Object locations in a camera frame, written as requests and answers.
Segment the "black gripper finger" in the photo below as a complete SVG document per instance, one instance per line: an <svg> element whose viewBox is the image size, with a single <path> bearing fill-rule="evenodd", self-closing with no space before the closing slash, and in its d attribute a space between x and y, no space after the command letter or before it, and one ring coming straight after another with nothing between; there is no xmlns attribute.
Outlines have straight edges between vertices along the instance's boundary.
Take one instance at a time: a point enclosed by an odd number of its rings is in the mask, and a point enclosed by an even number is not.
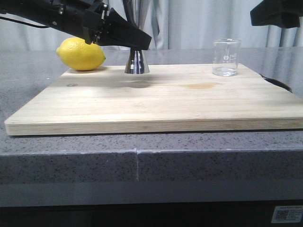
<svg viewBox="0 0 303 227"><path fill-rule="evenodd" d="M300 27L302 0L263 0L250 11L252 26Z"/></svg>

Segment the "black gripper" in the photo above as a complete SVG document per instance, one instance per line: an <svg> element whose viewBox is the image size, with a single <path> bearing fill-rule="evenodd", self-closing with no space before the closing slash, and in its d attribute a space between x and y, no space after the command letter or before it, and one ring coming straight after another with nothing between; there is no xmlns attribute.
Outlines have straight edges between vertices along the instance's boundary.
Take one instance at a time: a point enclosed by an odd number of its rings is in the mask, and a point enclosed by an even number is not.
<svg viewBox="0 0 303 227"><path fill-rule="evenodd" d="M109 11L109 6L101 0L95 0L84 10L82 28L86 44L148 50L152 40L151 36L123 19L113 8Z"/></svg>

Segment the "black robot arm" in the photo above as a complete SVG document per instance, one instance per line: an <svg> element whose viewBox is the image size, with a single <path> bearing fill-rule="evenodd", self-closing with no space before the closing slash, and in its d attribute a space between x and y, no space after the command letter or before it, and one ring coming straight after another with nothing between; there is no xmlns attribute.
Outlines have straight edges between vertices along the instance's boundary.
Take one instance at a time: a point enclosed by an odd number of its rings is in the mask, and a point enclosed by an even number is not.
<svg viewBox="0 0 303 227"><path fill-rule="evenodd" d="M87 44L147 50L152 39L101 0L2 0L0 12L65 32Z"/></svg>

